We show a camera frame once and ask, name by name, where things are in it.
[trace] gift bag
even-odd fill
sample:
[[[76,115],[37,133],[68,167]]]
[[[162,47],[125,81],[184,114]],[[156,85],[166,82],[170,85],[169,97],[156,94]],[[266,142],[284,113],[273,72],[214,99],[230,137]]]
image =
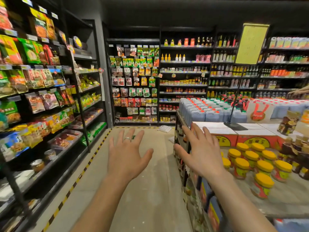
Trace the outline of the gift bag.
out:
[[[248,101],[247,123],[269,123],[274,107],[266,102]]]

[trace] person's hand reaching to shelf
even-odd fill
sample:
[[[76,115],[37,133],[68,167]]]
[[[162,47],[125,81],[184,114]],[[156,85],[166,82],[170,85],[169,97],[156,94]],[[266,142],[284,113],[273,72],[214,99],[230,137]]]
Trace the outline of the person's hand reaching to shelf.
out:
[[[192,131],[185,126],[182,128],[191,143],[191,154],[188,154],[179,144],[175,144],[174,149],[185,164],[209,181],[215,180],[222,173],[225,173],[217,138],[212,136],[206,127],[203,127],[203,133],[194,123],[192,124]]]
[[[144,131],[141,130],[132,140],[134,131],[135,128],[130,128],[125,139],[123,137],[124,131],[120,131],[116,145],[114,145],[114,138],[109,140],[108,175],[123,179],[127,184],[147,167],[154,152],[150,148],[143,157],[140,156],[138,149]]]

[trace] hazard tape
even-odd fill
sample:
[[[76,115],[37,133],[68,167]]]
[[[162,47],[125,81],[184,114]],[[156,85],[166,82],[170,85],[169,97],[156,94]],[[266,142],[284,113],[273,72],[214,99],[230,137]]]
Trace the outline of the hazard tape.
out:
[[[103,141],[101,142],[101,144],[99,145],[98,149],[95,151],[94,155],[91,157],[91,159],[89,160],[89,162],[87,163],[86,167],[83,169],[82,173],[79,175],[79,177],[76,179],[76,181],[74,182],[74,184],[72,185],[71,189],[68,191],[68,193],[66,194],[64,200],[59,204],[57,210],[54,212],[54,214],[51,216],[51,218],[48,220],[46,226],[44,227],[44,229],[42,230],[42,232],[46,232],[48,227],[52,224],[52,222],[54,221],[54,219],[56,218],[57,214],[59,213],[59,211],[61,210],[61,208],[63,207],[64,203],[67,201],[67,199],[69,198],[69,196],[71,195],[72,191],[74,190],[74,188],[76,187],[77,183],[80,181],[80,179],[82,178],[82,176],[84,175],[84,173],[86,172],[86,170],[89,168],[90,164],[93,161],[93,158],[97,155],[99,149],[102,147],[103,143],[105,142],[107,136],[110,134],[110,132],[112,131],[112,128],[109,130],[109,132],[106,134],[106,136],[104,137]]]

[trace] left hand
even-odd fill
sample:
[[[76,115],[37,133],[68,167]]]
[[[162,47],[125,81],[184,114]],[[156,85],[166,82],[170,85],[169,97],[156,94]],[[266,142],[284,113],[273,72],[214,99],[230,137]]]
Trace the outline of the left hand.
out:
[[[152,158],[154,150],[148,149],[143,157],[139,154],[139,145],[144,136],[144,131],[141,130],[132,140],[135,128],[130,128],[125,135],[124,130],[120,131],[117,144],[114,145],[114,138],[109,141],[108,152],[108,175],[114,176],[117,179],[124,180],[128,184],[136,178],[147,167]]]

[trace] jar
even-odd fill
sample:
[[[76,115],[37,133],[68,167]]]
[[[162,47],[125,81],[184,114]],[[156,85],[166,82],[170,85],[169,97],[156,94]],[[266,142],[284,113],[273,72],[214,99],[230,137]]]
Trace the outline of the jar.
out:
[[[241,157],[243,158],[244,152],[249,150],[249,147],[245,143],[237,143],[236,148],[241,152]]]
[[[261,156],[261,160],[265,160],[271,164],[273,164],[273,162],[277,159],[277,156],[275,155],[274,152],[272,151],[268,151],[268,150],[263,150],[262,151],[262,156]]]
[[[260,199],[267,199],[270,189],[274,184],[275,183],[270,176],[263,173],[258,173],[254,176],[254,182],[250,187],[250,190],[256,197]]]
[[[235,159],[241,157],[241,153],[239,150],[236,149],[229,149],[227,157],[231,161],[231,167],[234,167]]]
[[[245,151],[243,157],[249,162],[249,170],[253,171],[257,161],[260,158],[259,155],[253,151]]]
[[[42,169],[45,167],[45,164],[43,160],[38,159],[33,161],[30,166],[36,173],[38,173],[39,171],[42,171]]]
[[[249,171],[249,162],[243,158],[235,159],[234,176],[237,179],[243,180],[246,178]]]
[[[262,144],[258,144],[258,143],[252,143],[251,148],[259,156],[261,156],[262,155],[262,151],[265,150],[265,147]]]
[[[257,161],[257,164],[254,168],[255,173],[263,173],[268,176],[270,176],[270,173],[272,172],[272,170],[273,170],[273,165],[264,160]]]
[[[222,162],[223,162],[223,166],[226,170],[230,169],[231,166],[231,161],[229,161],[228,159],[222,157]]]
[[[55,150],[48,150],[44,152],[45,160],[54,160],[57,158],[56,151]]]
[[[282,160],[276,160],[272,177],[279,182],[286,182],[292,171],[292,165]]]

